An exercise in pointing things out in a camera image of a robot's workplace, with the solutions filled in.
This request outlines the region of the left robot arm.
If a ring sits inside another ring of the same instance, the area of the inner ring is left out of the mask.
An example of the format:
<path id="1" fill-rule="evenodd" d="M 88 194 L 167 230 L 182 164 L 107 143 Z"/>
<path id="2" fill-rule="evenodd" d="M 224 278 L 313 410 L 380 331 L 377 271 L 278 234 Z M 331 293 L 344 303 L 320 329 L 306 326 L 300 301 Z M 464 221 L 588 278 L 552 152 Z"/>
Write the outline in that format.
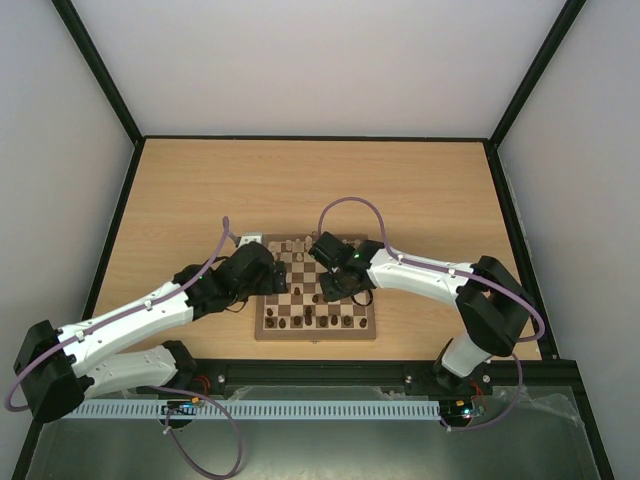
<path id="1" fill-rule="evenodd" d="M 138 386 L 182 388 L 195 363 L 177 341 L 139 354 L 126 348 L 173 327 L 222 313 L 253 296 L 284 293 L 286 267 L 258 242 L 230 256 L 191 264 L 146 296 L 75 324 L 47 320 L 26 332 L 14 372 L 25 410 L 39 423 L 58 420 L 84 400 Z"/>

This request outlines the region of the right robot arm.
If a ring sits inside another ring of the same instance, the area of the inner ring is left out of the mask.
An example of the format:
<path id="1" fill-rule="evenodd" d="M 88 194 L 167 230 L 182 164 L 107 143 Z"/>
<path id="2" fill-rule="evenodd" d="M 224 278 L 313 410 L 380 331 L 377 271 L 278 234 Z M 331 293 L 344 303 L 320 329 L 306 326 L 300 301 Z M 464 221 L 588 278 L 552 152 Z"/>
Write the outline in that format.
<path id="1" fill-rule="evenodd" d="M 526 291 L 493 257 L 475 263 L 435 261 L 396 252 L 378 241 L 353 247 L 328 232 L 309 254 L 325 268 L 319 282 L 327 301 L 394 289 L 456 309 L 465 331 L 446 344 L 434 367 L 438 384 L 450 392 L 466 385 L 480 364 L 510 356 L 533 315 Z"/>

